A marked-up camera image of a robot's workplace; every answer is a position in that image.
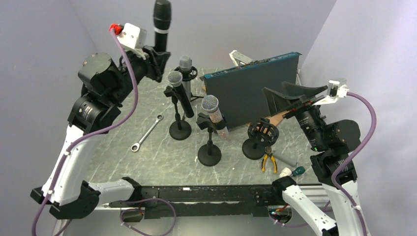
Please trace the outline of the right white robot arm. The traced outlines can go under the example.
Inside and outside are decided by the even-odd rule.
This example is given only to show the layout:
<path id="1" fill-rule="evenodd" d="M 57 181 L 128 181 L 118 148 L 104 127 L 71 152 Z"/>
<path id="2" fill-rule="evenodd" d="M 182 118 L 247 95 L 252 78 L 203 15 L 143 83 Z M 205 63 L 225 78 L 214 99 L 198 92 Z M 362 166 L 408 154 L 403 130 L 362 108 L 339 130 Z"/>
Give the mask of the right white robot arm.
<path id="1" fill-rule="evenodd" d="M 367 236 L 369 230 L 360 207 L 357 173 L 353 158 L 364 148 L 376 128 L 376 114 L 371 105 L 371 128 L 360 138 L 359 125 L 349 119 L 326 123 L 322 105 L 334 104 L 350 95 L 345 81 L 329 81 L 316 88 L 283 82 L 283 93 L 263 88 L 271 115 L 282 113 L 295 118 L 311 148 L 312 169 L 324 188 L 333 217 L 329 217 L 301 190 L 292 177 L 285 176 L 272 183 L 271 198 L 277 204 L 288 204 L 318 236 Z"/>

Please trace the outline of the glitter handle microphone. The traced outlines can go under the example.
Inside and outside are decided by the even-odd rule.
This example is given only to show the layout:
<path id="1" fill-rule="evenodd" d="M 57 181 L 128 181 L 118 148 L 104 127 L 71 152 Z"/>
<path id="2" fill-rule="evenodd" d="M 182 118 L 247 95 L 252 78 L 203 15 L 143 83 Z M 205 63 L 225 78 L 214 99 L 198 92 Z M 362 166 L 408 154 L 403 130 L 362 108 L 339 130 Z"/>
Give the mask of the glitter handle microphone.
<path id="1" fill-rule="evenodd" d="M 206 95 L 202 99 L 201 104 L 203 110 L 205 110 L 210 120 L 216 124 L 223 121 L 223 116 L 219 110 L 219 101 L 214 95 Z"/>

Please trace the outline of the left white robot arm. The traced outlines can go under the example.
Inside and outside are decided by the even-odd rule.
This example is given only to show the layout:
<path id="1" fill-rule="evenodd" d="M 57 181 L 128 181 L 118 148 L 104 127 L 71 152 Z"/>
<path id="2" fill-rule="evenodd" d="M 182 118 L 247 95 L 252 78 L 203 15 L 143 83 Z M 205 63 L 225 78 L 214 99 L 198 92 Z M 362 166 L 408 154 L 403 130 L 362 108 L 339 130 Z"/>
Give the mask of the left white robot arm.
<path id="1" fill-rule="evenodd" d="M 82 219 L 99 205 L 125 202 L 133 207 L 142 199 L 142 186 L 130 177 L 89 183 L 84 176 L 98 145 L 114 128 L 125 98 L 144 77 L 162 80 L 170 52 L 157 52 L 151 46 L 145 46 L 144 52 L 142 58 L 127 51 L 119 64 L 107 53 L 95 53 L 79 70 L 82 94 L 70 111 L 60 157 L 48 181 L 30 194 L 37 203 L 48 204 L 56 219 Z"/>

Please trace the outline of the black wireless microphone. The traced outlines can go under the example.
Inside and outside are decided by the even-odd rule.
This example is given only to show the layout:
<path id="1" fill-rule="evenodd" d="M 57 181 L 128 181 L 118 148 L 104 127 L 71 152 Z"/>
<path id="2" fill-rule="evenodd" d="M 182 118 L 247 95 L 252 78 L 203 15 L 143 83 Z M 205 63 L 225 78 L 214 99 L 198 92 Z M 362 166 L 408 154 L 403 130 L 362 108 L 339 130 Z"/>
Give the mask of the black wireless microphone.
<path id="1" fill-rule="evenodd" d="M 154 49 L 157 52 L 166 51 L 171 20 L 171 2 L 169 0 L 156 0 L 153 9 L 153 24 L 155 32 Z"/>

